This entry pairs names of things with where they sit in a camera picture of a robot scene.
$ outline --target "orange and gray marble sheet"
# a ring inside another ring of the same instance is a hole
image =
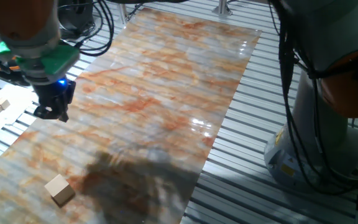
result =
[[[77,79],[67,123],[0,157],[0,223],[179,223],[260,31],[144,9]],[[44,185],[75,189],[59,208]]]

